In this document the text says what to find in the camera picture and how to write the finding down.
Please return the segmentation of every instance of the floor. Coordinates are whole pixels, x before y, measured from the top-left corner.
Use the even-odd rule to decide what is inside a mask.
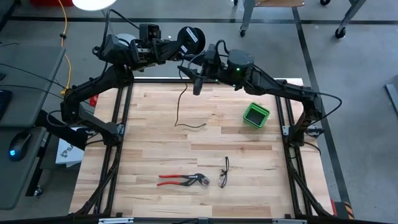
[[[230,0],[118,0],[113,8],[126,17],[157,20],[164,37],[175,38],[179,29],[194,26],[206,35],[206,44],[224,39],[229,49],[242,49],[256,58],[256,64],[275,78],[302,78],[304,84],[313,85],[307,71],[308,62],[303,56],[295,24],[255,23],[249,26],[246,36],[239,36],[238,23],[212,23],[206,19],[241,19],[242,2],[232,8]],[[322,7],[318,0],[307,0],[298,9],[301,19],[340,20],[349,8],[349,1],[332,1]],[[368,0],[354,20],[397,21],[398,2],[395,0]],[[69,17],[102,17],[100,12],[84,12],[68,8]],[[62,17],[58,7],[32,7],[22,1],[14,16]],[[179,18],[162,22],[164,18]],[[290,8],[256,8],[253,19],[292,20]],[[202,19],[186,22],[183,19]],[[116,33],[132,33],[136,30],[125,23],[114,23]],[[18,41],[21,44],[59,45],[59,33],[63,22],[9,21],[0,33],[0,41]],[[73,66],[72,84],[96,77],[103,62],[91,54],[91,49],[101,42],[102,22],[69,22],[66,40],[67,54]],[[303,33],[315,71],[320,91],[338,95],[343,106],[328,117],[337,156],[345,180],[354,215],[360,220],[397,223],[398,173],[396,172],[398,143],[397,115],[388,99],[384,85],[398,75],[398,26],[350,25],[347,36],[336,40],[336,25],[304,24]],[[176,77],[176,63],[153,67],[143,77]],[[67,81],[68,67],[62,62],[57,74],[60,83]],[[324,98],[325,110],[330,111],[336,102]],[[59,106],[56,98],[49,96],[45,109]],[[323,137],[318,139],[322,150],[323,168],[331,198],[339,201],[338,188],[330,162],[330,147]],[[1,211],[0,220],[64,215],[72,198],[76,171],[67,175],[46,174],[46,194],[40,199],[21,197],[13,211]]]

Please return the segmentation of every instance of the yellow cable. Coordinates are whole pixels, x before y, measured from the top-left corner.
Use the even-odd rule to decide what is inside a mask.
[[[67,13],[65,12],[65,9],[63,8],[63,4],[62,4],[61,0],[58,0],[58,2],[61,5],[62,12],[63,12],[63,17],[65,18],[65,28],[63,29],[63,32],[62,32],[62,34],[65,35],[67,33],[67,28],[68,28]],[[61,37],[61,47],[63,47],[63,37]],[[68,62],[68,66],[69,66],[69,76],[68,76],[68,83],[67,83],[66,89],[61,91],[61,95],[64,95],[66,90],[69,89],[70,80],[72,78],[72,65],[70,64],[69,58],[68,58],[68,56],[66,54],[65,54],[65,58],[66,58],[66,60]]]

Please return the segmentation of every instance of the desk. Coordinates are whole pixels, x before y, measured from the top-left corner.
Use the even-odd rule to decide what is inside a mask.
[[[21,132],[19,128],[0,129],[0,142],[2,146],[0,153],[0,180],[2,182],[0,184],[0,209],[13,209],[16,206],[43,141],[45,128],[33,128],[30,131],[32,137],[25,158],[19,162],[12,162],[8,159],[8,146],[13,137],[19,132]]]
[[[301,79],[289,82],[302,85]],[[283,218],[293,214],[275,97],[251,96],[210,84],[203,86],[200,96],[193,96],[190,86],[182,96],[179,122],[207,123],[192,130],[174,127],[177,98],[183,89],[182,84],[134,84],[112,213],[173,218]],[[100,94],[95,110],[99,119],[111,120],[109,108],[116,92]],[[243,122],[242,115],[253,101],[271,111],[265,128],[254,129]],[[292,101],[292,107],[297,120],[302,105]],[[316,144],[313,139],[306,141]],[[301,150],[308,187],[331,213],[320,155],[310,146]],[[86,148],[71,212],[81,208],[97,188],[104,152],[102,143]],[[231,167],[228,183],[221,189],[217,180],[224,156],[229,157]],[[210,178],[209,187],[156,186],[162,181],[158,175],[196,172]]]
[[[9,45],[1,48],[0,63],[21,68],[53,81],[64,53],[65,49],[61,47]],[[52,83],[4,65],[0,65],[0,71],[7,74],[0,82],[0,88],[12,91],[12,100],[0,120],[0,127],[32,127]],[[1,85],[31,86],[43,91]]]
[[[53,80],[64,53],[65,49],[61,47],[8,45],[1,47],[0,63]],[[47,130],[50,133],[56,133],[56,131],[51,126],[47,125],[46,127],[46,112],[42,110],[42,105],[47,96],[46,91],[50,90],[51,83],[4,65],[0,65],[0,71],[7,74],[0,81],[0,89],[11,90],[13,93],[12,100],[0,121],[0,146],[3,147],[0,152],[0,180],[3,183],[0,186],[0,192],[2,192],[0,209],[12,209],[18,201],[21,190],[24,188],[28,174],[32,169],[35,171],[27,195],[32,195],[32,192],[34,192],[41,175],[40,162],[42,157],[40,157],[36,167],[32,166],[38,156],[45,131]],[[31,86],[43,91],[2,85]],[[58,122],[59,124],[59,121],[54,121],[54,117],[51,116],[50,119],[53,123]],[[7,155],[10,141],[17,133],[33,127],[33,125],[45,128],[32,129],[34,137],[30,140],[27,155],[19,162],[11,162]],[[70,128],[61,129],[61,131],[75,134],[77,135],[75,139],[80,139],[79,142],[85,143],[86,135],[77,134]]]

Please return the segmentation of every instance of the computer mouse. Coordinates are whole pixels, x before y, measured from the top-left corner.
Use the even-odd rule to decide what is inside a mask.
[[[32,135],[28,131],[15,135],[8,149],[8,158],[10,158],[11,161],[17,162],[26,156],[31,137]]]

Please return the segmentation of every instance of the eyeglasses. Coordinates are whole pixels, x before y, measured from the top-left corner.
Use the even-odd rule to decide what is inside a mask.
[[[224,188],[228,179],[227,173],[229,171],[229,159],[228,156],[226,156],[220,164],[222,167],[225,167],[225,169],[221,169],[221,174],[218,179],[218,186],[221,188]]]

